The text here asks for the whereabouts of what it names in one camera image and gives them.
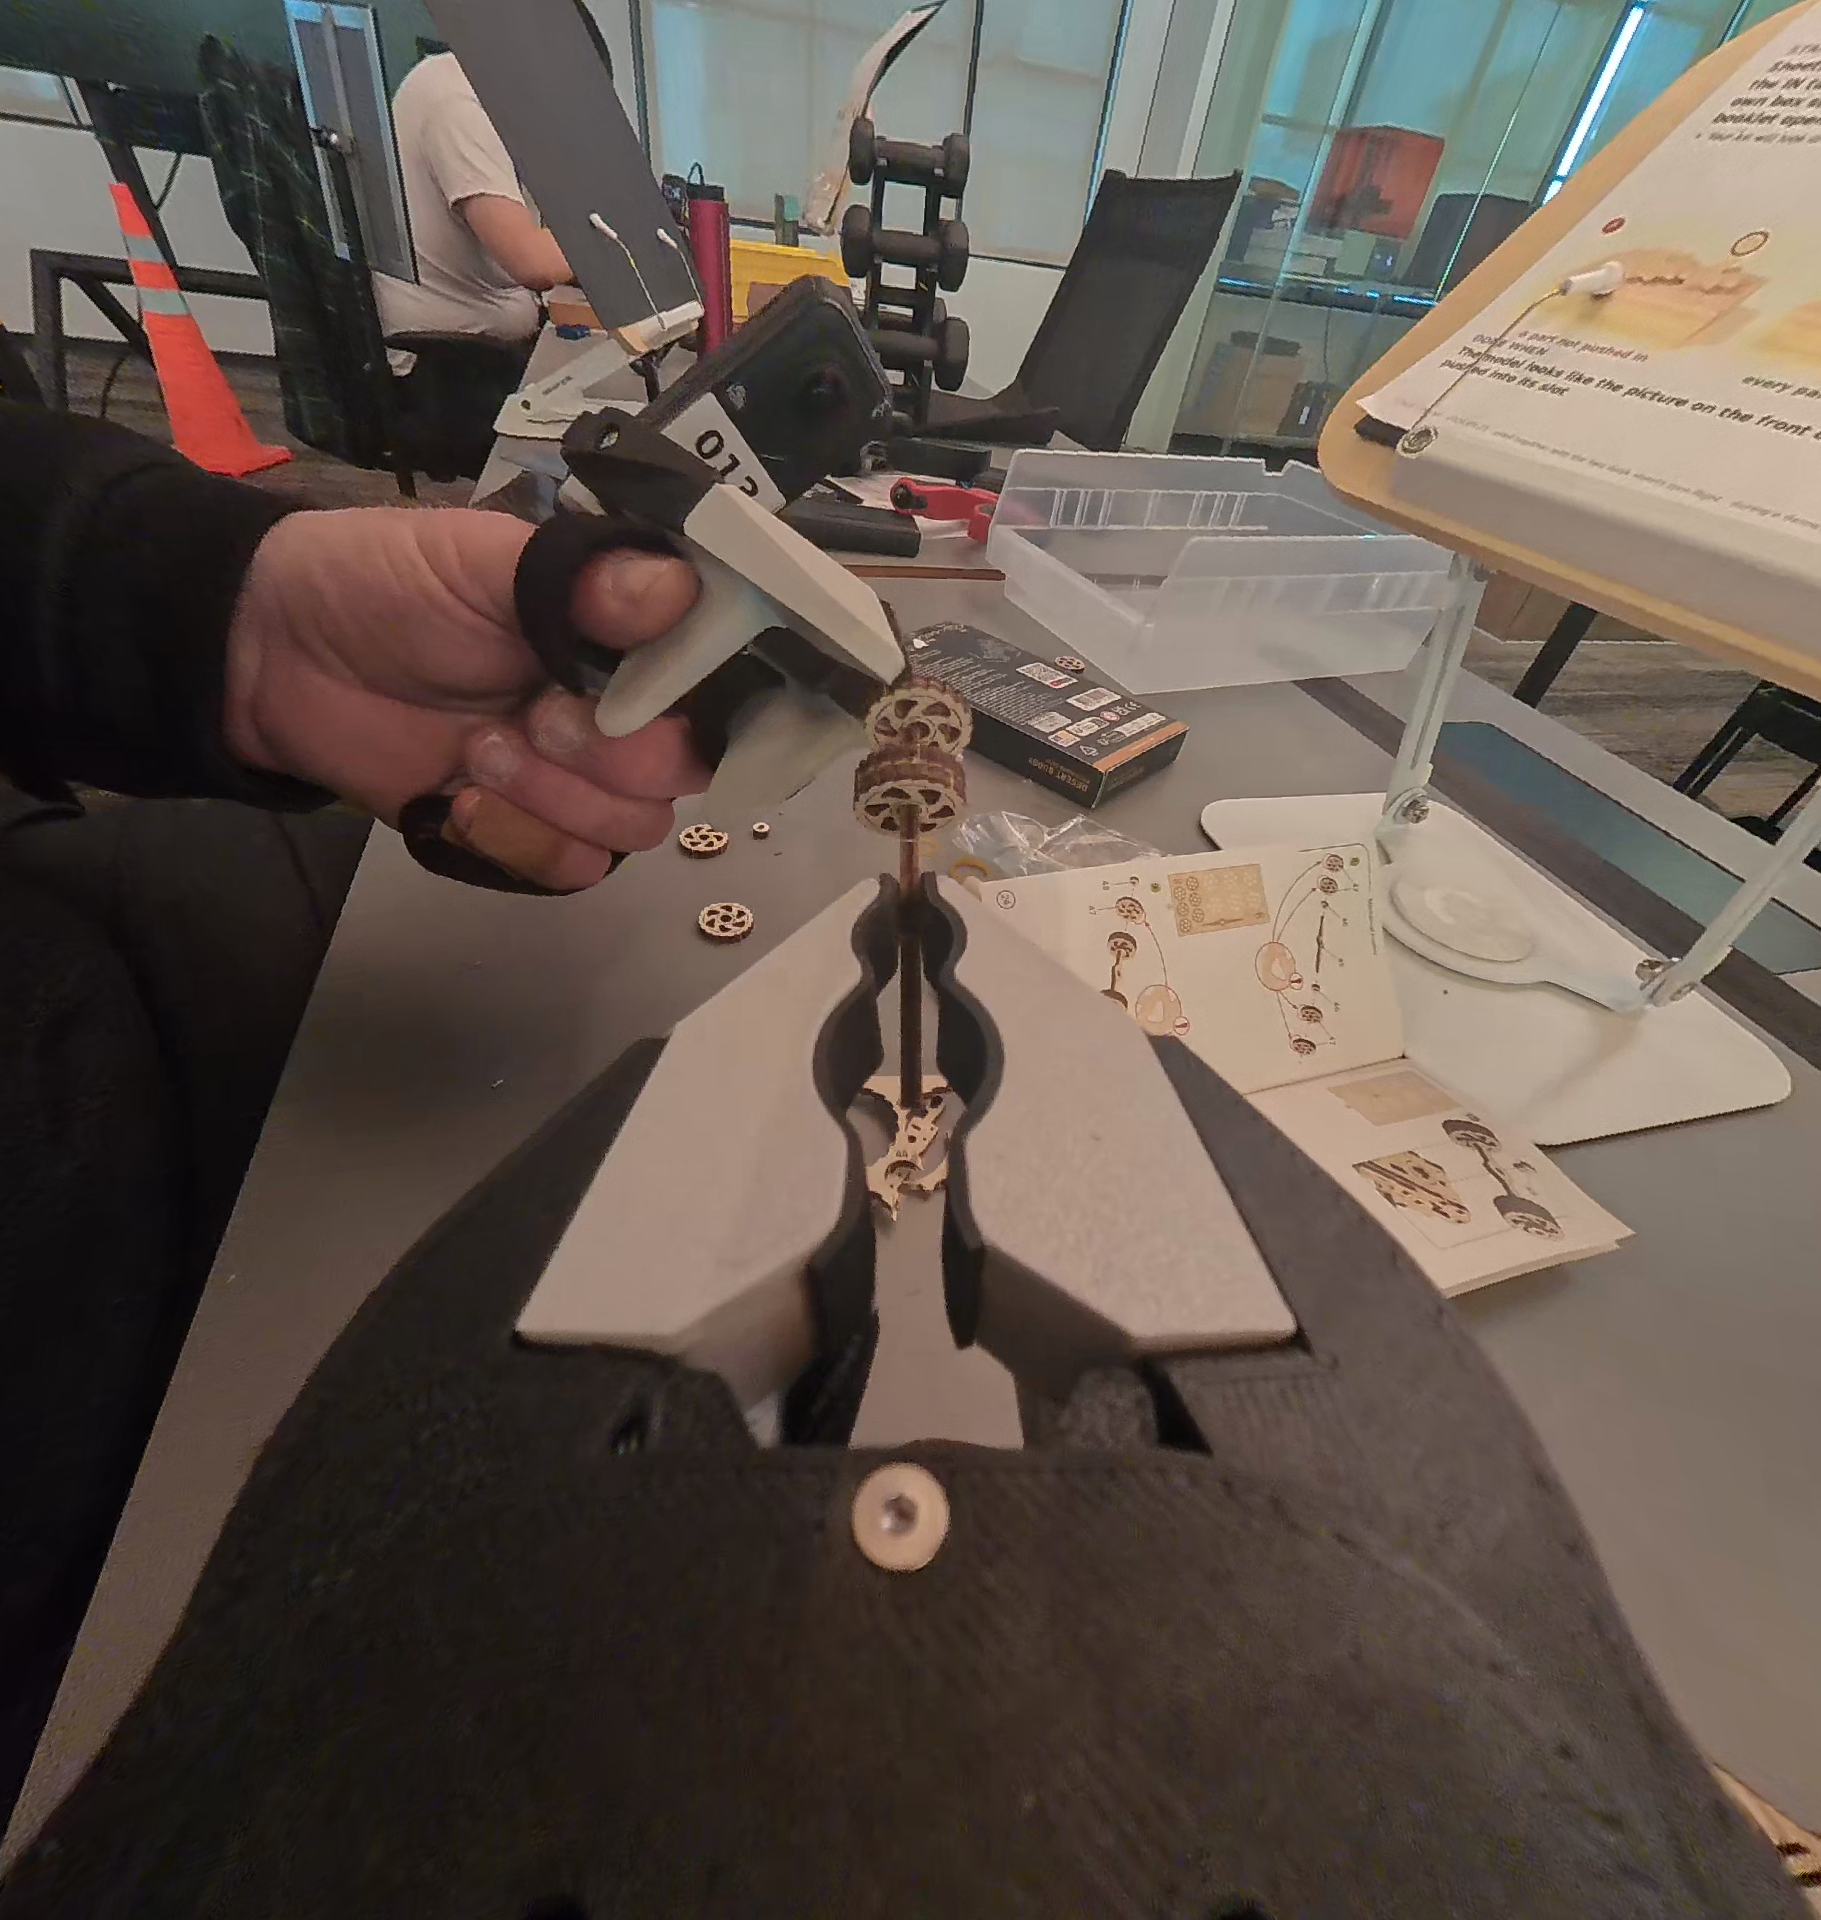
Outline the black wall monitor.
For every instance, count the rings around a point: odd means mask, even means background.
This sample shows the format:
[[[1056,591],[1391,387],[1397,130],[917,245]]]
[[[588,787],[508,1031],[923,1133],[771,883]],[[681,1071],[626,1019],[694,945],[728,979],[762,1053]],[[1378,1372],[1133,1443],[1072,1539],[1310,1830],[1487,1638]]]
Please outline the black wall monitor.
[[[0,3],[0,118],[204,155],[207,40],[297,74],[282,3]]]

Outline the plaid jacket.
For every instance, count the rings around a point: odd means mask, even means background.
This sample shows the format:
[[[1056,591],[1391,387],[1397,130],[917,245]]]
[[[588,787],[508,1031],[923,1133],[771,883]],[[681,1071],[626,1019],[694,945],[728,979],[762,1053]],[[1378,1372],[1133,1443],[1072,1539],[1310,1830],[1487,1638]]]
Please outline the plaid jacket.
[[[198,108],[226,223],[248,248],[273,313],[288,434],[356,468],[390,468],[369,279],[331,238],[319,155],[294,71],[198,46]]]

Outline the clear plastic bag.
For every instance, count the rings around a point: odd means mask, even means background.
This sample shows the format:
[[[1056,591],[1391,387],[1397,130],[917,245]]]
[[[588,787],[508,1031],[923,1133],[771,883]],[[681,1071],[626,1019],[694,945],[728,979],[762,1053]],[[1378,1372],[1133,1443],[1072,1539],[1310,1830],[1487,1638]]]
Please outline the clear plastic bag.
[[[1161,858],[1158,849],[1106,827],[1090,814],[1072,814],[1068,821],[1047,827],[1016,811],[982,811],[948,830],[948,849],[951,876],[979,883],[1081,873]]]

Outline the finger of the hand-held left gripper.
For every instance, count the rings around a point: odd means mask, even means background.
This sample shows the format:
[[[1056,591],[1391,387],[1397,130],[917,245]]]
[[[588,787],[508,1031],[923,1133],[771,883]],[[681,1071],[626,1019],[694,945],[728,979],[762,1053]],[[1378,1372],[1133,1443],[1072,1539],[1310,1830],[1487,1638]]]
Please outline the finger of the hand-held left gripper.
[[[774,622],[808,638],[827,660],[855,669],[873,684],[895,684],[904,675],[904,647],[870,582],[814,548],[746,492],[731,486],[706,489],[684,514],[681,533],[706,561],[722,564],[771,601],[777,607]]]
[[[827,672],[706,675],[706,746],[718,746],[706,787],[709,814],[768,814],[808,787],[824,765],[867,740],[867,715],[886,681]]]

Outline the wooden parts sheet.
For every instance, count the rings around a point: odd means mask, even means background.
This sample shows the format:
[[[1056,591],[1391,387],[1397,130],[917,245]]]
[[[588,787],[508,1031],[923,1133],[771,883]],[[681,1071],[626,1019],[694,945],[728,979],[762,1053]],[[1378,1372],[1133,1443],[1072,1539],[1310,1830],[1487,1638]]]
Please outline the wooden parts sheet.
[[[945,1152],[951,1127],[951,1084],[938,1075],[923,1078],[917,1102],[901,1102],[895,1075],[864,1081],[864,1096],[880,1102],[895,1121],[889,1146],[867,1164],[867,1192],[889,1220],[898,1220],[907,1195],[932,1195],[945,1186]]]

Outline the clear plastic storage box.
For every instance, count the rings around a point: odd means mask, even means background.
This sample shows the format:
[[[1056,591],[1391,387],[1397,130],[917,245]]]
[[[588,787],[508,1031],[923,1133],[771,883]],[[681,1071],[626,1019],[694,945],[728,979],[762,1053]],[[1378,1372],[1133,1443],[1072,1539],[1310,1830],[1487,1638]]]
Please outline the clear plastic storage box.
[[[1130,694],[1397,675],[1452,557],[1316,468],[1171,452],[1013,455],[988,530],[1007,598]]]

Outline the black board on white stand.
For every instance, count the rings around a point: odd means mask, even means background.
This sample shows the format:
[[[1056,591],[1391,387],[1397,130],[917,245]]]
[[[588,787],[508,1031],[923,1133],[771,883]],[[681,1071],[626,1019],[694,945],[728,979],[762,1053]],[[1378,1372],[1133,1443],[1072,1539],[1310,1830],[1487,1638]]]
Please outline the black board on white stand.
[[[502,186],[455,214],[542,310],[595,322],[619,362],[694,341],[706,300],[585,3],[427,3],[502,146]]]

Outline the orange traffic cone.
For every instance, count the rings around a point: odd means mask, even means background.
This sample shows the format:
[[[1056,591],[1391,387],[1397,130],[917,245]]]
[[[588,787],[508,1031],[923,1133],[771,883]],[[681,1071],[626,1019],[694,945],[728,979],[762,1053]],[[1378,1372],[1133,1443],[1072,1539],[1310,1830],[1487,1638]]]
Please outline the orange traffic cone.
[[[288,465],[294,458],[288,446],[269,446],[254,437],[136,195],[121,180],[111,180],[108,192],[130,257],[139,319],[152,347],[173,446],[192,465],[223,477],[251,477]]]

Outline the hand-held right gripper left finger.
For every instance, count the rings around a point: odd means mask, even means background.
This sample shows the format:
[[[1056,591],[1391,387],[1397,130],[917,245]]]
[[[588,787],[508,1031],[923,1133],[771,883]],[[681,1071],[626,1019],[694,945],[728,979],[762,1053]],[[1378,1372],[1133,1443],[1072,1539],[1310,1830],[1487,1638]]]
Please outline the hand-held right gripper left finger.
[[[849,1109],[880,1065],[901,889],[852,886],[672,1025],[520,1319],[718,1378],[777,1443],[849,1446],[876,1229]]]

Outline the instruction booklet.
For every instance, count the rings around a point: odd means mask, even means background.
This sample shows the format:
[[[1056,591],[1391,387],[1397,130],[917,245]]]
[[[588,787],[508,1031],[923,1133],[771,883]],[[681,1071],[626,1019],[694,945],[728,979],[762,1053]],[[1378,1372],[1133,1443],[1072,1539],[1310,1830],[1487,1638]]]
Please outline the instruction booklet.
[[[1632,1236],[1406,1056],[1363,842],[1140,855],[976,889],[1149,1037],[1245,1093],[1446,1298]]]

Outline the person's left forearm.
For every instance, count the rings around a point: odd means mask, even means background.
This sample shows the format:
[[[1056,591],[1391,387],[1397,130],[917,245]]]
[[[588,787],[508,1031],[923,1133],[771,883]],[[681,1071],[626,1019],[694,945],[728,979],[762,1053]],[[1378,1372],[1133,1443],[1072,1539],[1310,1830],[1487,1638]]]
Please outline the person's left forearm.
[[[226,635],[294,505],[111,421],[0,396],[0,774],[316,811],[226,753]]]

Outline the red handled tool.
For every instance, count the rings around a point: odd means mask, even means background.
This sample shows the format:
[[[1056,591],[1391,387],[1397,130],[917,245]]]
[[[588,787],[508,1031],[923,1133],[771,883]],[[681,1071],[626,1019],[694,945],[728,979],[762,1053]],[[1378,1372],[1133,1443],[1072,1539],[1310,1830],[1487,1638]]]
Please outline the red handled tool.
[[[985,545],[997,511],[997,489],[895,477],[889,505],[914,520],[957,523],[969,542]]]

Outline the wooden model buggy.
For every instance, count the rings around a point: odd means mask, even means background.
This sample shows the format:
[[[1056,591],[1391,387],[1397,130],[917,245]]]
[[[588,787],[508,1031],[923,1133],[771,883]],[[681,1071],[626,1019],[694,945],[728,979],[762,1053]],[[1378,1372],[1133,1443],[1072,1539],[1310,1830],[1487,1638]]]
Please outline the wooden model buggy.
[[[1775,1809],[1728,1768],[1713,1765],[1713,1774],[1728,1799],[1734,1799],[1734,1805],[1747,1812],[1747,1818],[1753,1818],[1762,1836],[1775,1846],[1778,1861],[1802,1889],[1812,1914],[1821,1917],[1821,1833]]]

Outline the yellow box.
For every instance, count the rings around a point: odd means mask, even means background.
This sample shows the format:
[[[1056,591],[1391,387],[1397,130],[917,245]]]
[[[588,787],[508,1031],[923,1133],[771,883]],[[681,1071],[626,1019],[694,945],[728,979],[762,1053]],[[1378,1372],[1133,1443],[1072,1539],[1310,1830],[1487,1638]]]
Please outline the yellow box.
[[[802,245],[777,245],[765,238],[731,238],[731,313],[734,322],[746,322],[768,300],[777,297],[780,288],[799,279],[827,279],[839,291],[849,291],[849,273],[842,269],[842,257],[833,251],[802,248]]]

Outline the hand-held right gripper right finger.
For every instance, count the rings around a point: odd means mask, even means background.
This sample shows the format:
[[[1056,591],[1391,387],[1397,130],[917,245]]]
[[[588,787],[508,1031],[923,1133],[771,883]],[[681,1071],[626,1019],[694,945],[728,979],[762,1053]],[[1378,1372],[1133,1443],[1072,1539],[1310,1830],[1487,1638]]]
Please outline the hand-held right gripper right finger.
[[[948,879],[923,879],[957,1347],[1019,1387],[1295,1341],[1257,1239],[1143,1028]]]

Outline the person's left hand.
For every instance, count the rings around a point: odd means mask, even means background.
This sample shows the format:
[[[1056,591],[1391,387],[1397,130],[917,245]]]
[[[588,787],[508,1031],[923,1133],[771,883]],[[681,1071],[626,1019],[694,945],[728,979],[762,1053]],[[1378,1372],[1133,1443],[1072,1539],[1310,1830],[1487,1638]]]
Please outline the person's left hand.
[[[551,684],[514,607],[530,539],[455,508],[285,517],[229,622],[226,753],[390,827],[440,799],[440,852],[542,892],[657,849],[709,768],[688,718],[607,737],[595,697]]]

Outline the red bottle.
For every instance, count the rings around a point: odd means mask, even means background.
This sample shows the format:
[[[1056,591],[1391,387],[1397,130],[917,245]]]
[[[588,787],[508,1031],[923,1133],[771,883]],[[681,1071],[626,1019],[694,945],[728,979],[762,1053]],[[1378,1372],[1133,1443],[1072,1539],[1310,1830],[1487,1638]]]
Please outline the red bottle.
[[[684,180],[684,229],[703,303],[700,356],[712,356],[734,334],[731,207],[718,183]]]

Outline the white tablet stand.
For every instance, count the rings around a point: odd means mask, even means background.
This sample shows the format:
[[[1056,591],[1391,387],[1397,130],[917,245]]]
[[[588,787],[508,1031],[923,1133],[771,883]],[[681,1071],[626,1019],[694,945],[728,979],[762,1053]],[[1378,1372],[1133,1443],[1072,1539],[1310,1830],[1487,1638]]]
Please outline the white tablet stand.
[[[1706,979],[1821,842],[1821,771],[1682,957],[1524,879],[1524,827],[1428,827],[1487,573],[1821,703],[1821,3],[1691,68],[1363,378],[1350,505],[1452,551],[1375,827],[1434,1078],[1542,1146],[1778,1106]]]

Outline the black model kit box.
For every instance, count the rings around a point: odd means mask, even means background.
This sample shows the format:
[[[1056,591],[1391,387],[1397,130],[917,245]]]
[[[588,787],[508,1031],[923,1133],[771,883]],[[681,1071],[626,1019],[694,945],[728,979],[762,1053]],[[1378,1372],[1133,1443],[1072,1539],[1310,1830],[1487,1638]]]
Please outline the black model kit box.
[[[907,638],[911,672],[954,687],[972,709],[969,753],[1096,808],[1174,765],[1189,728],[1087,669],[976,629],[935,622]]]

